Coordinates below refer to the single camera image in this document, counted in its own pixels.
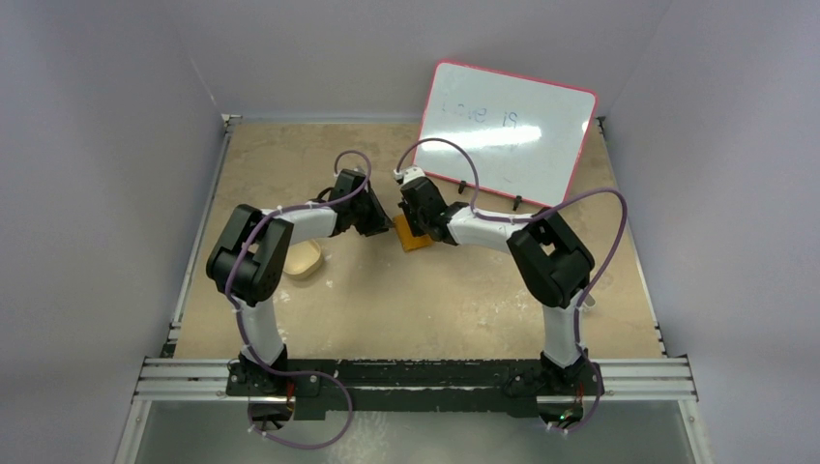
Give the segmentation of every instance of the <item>glass panel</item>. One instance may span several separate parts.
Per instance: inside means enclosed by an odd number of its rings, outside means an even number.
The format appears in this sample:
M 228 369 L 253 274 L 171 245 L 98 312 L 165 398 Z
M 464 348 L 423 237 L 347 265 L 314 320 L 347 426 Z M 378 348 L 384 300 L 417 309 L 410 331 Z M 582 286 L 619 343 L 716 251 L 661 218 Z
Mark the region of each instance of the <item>glass panel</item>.
M 347 434 L 317 451 L 248 434 L 247 405 L 155 402 L 138 463 L 226 462 L 693 462 L 678 403 L 602 403 L 586 429 L 563 438 L 535 419 L 493 413 L 357 412 Z M 316 443 L 335 434 L 342 413 L 288 423 L 279 436 Z

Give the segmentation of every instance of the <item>black bracket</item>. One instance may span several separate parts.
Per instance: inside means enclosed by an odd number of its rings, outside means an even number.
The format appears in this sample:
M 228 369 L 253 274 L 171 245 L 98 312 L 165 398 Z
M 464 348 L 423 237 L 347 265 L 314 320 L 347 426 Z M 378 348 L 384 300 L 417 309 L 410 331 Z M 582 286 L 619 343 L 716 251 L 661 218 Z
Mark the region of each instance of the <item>black bracket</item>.
M 450 235 L 447 224 L 455 213 L 467 206 L 464 202 L 448 205 L 438 187 L 427 177 L 418 177 L 399 188 L 401 202 L 410 231 L 415 237 L 426 234 L 436 242 L 458 245 Z
M 547 254 L 542 246 L 555 249 Z M 595 259 L 558 213 L 513 232 L 507 247 L 527 289 L 544 305 L 567 307 L 589 285 Z
M 331 190 L 330 199 L 341 198 L 358 188 L 364 181 L 364 173 L 342 169 L 338 173 L 336 185 Z M 346 231 L 352 225 L 356 227 L 360 235 L 370 237 L 387 232 L 393 224 L 369 183 L 358 195 L 332 208 L 338 215 L 334 236 Z
M 225 293 L 225 283 L 243 243 L 263 217 L 256 208 L 239 205 L 222 229 L 205 265 L 205 274 L 217 284 L 220 293 Z M 258 244 L 256 252 L 249 250 L 240 263 L 231 293 L 250 306 L 271 298 L 281 279 L 292 233 L 292 223 L 276 218 L 270 220 L 254 240 Z

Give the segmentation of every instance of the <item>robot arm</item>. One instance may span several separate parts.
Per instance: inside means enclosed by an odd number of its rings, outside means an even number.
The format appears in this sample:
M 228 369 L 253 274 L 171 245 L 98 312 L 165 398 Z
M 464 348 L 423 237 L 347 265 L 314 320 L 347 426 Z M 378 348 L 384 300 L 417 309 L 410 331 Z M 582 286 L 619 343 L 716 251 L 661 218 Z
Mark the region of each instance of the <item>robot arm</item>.
M 364 181 L 364 174 L 343 169 L 330 199 L 341 198 Z M 268 222 L 256 237 L 256 252 L 248 252 L 233 282 L 231 292 L 240 304 L 243 326 L 250 344 L 268 365 L 279 359 L 284 350 L 272 297 L 281 279 L 287 249 L 305 240 L 333 237 L 351 226 L 361 235 L 369 237 L 386 232 L 391 225 L 369 186 L 350 200 L 333 207 L 322 206 L 321 203 L 315 205 L 312 209 L 281 214 Z M 272 211 L 258 210 L 248 205 L 239 205 L 234 209 L 205 268 L 220 293 L 225 291 L 225 282 L 250 231 Z M 252 360 L 247 347 L 243 347 L 242 354 L 247 360 Z
M 489 221 L 476 217 L 466 203 L 447 205 L 416 166 L 398 173 L 396 180 L 403 198 L 399 206 L 414 235 L 427 234 L 454 246 L 488 247 L 512 256 L 530 293 L 542 303 L 544 362 L 559 370 L 577 367 L 582 360 L 575 347 L 573 312 L 595 261 L 561 216 L 514 223 L 513 219 L 529 215 L 493 213 L 509 221 Z M 546 253 L 546 246 L 554 249 Z

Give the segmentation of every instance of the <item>tan table surface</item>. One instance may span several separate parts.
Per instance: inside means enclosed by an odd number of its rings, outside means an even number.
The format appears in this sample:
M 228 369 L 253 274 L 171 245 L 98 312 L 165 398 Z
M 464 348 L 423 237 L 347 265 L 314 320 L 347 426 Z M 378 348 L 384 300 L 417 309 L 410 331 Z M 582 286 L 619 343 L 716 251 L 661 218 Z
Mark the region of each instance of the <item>tan table surface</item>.
M 368 154 L 372 186 L 388 215 L 400 213 L 391 175 L 417 139 L 416 124 L 242 124 L 231 140 L 192 276 L 176 358 L 229 359 L 241 341 L 230 306 L 205 276 L 205 261 L 233 208 L 304 203 L 334 182 L 346 149 Z M 600 134 L 590 130 L 572 192 L 614 185 Z M 355 156 L 342 167 L 362 164 Z M 468 201 L 436 181 L 448 202 Z M 511 213 L 509 198 L 482 192 L 478 205 Z M 521 213 L 537 207 L 522 205 Z M 596 195 L 563 213 L 600 262 L 620 216 L 617 200 Z M 353 228 L 319 240 L 326 262 L 306 281 L 283 277 L 274 295 L 279 332 L 293 358 L 534 358 L 543 346 L 541 305 L 509 255 L 435 244 L 405 253 L 394 231 L 365 238 Z M 659 358 L 660 349 L 634 247 L 625 237 L 583 315 L 593 358 Z

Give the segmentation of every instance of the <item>white wall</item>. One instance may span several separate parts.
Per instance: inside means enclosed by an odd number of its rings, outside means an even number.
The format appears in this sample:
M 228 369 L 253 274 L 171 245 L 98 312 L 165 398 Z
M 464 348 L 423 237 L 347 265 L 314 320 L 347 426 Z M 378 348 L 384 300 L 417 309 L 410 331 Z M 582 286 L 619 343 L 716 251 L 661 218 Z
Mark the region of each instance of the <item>white wall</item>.
M 590 88 L 605 113 L 670 0 L 168 0 L 223 113 L 419 118 L 443 58 Z
M 220 116 L 158 0 L 0 2 L 0 455 L 110 462 Z
M 820 4 L 673 2 L 607 119 L 718 462 L 820 462 Z

